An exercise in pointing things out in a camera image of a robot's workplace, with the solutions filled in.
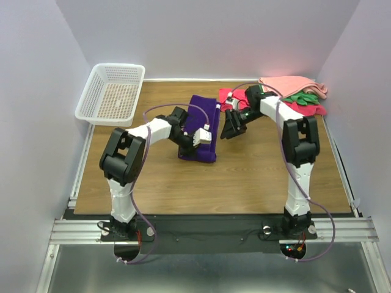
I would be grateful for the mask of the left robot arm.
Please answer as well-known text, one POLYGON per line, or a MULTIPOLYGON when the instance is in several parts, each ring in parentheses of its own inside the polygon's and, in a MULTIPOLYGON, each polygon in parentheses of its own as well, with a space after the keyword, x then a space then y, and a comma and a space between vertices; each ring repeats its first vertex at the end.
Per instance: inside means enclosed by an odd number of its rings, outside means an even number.
POLYGON ((188 134, 184 131, 188 116, 177 106, 170 115, 159 115, 136 128, 112 131, 99 163, 109 184, 112 204, 110 222, 98 226, 102 231, 124 241, 140 236, 136 222, 141 213, 134 203, 133 190, 152 144, 169 139, 184 154, 192 154, 200 144, 211 142, 209 118, 188 134))

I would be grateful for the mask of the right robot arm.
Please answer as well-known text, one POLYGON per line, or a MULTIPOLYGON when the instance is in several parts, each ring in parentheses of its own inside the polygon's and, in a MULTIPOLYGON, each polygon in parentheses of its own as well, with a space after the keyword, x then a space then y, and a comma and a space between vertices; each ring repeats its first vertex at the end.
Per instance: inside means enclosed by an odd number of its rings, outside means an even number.
POLYGON ((231 139, 247 130, 247 124, 267 116, 277 126, 280 148, 288 171, 288 197, 283 209, 280 233, 295 238, 311 225, 310 177, 320 153, 318 125, 315 117, 305 117, 287 106, 274 92, 265 92, 260 85, 250 85, 245 91, 247 106, 239 108, 240 99, 231 90, 224 103, 225 111, 221 139, 231 139))

